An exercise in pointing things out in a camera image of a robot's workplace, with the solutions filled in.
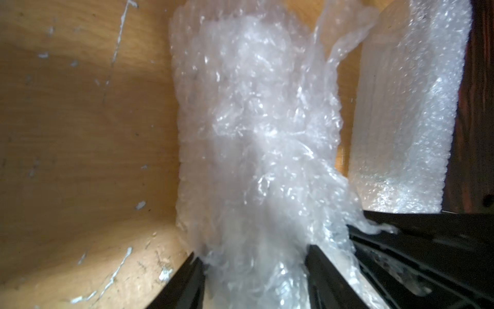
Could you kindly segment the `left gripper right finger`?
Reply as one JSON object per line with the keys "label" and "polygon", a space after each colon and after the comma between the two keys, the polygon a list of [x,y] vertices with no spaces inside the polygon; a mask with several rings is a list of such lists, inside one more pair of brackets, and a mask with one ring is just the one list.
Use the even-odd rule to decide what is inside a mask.
{"label": "left gripper right finger", "polygon": [[311,308],[368,309],[320,247],[307,247],[304,264]]}

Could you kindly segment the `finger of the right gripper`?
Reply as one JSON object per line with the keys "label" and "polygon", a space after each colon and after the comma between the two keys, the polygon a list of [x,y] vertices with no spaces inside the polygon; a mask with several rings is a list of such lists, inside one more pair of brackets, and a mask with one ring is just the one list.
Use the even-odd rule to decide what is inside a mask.
{"label": "finger of the right gripper", "polygon": [[493,308],[492,214],[364,215],[378,232],[349,235],[390,308]]}

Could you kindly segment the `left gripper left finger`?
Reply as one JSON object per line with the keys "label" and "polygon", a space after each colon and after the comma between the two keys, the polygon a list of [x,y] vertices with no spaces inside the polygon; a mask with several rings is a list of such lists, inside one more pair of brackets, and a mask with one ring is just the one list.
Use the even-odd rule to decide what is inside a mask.
{"label": "left gripper left finger", "polygon": [[202,309],[205,280],[202,260],[191,253],[147,309]]}

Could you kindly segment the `bubble wrap sheet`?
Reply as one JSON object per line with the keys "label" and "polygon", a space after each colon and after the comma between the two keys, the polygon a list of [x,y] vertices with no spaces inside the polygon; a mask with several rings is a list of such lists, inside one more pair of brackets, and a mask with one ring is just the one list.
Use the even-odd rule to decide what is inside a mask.
{"label": "bubble wrap sheet", "polygon": [[394,1],[361,51],[348,178],[366,210],[439,213],[469,1]]}
{"label": "bubble wrap sheet", "polygon": [[348,226],[379,229],[335,166],[337,68],[377,18],[361,1],[327,1],[315,28],[283,1],[187,1],[175,10],[177,223],[207,266],[212,308],[308,308],[311,244],[367,308],[385,308],[360,272]]}

